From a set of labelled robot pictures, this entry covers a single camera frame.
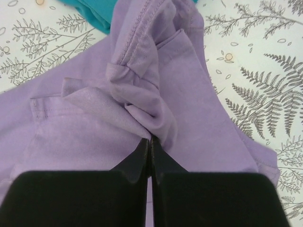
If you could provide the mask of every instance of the purple cloth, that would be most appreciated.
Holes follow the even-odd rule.
[[[119,0],[108,37],[2,94],[0,202],[24,171],[108,170],[151,134],[188,171],[277,184],[276,153],[244,135],[213,90],[203,27],[191,0]]]

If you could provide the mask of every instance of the botanical print fabric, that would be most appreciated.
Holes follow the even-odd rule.
[[[197,7],[214,89],[238,127],[277,152],[282,205],[302,226],[303,0],[200,0]],[[3,0],[0,13],[0,92],[105,37],[55,0]]]

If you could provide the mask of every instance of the turquoise cloth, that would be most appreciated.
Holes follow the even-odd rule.
[[[74,6],[96,29],[109,34],[115,4],[118,0],[59,0]]]

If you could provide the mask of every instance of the yellow dot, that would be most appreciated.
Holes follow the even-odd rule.
[[[3,48],[3,52],[8,53],[8,52],[9,52],[9,47],[8,47],[8,46],[5,46],[5,47]]]
[[[43,5],[43,4],[44,4],[44,0],[36,0],[36,3],[37,3],[38,5]]]
[[[233,58],[233,56],[231,53],[228,53],[228,54],[226,54],[225,58],[226,58],[226,60],[230,61]]]

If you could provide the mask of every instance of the floral tablecloth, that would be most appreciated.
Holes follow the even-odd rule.
[[[303,226],[303,0],[197,7],[214,89],[238,127],[277,152],[282,205],[292,226]],[[2,0],[0,18],[0,92],[105,37],[56,0]]]

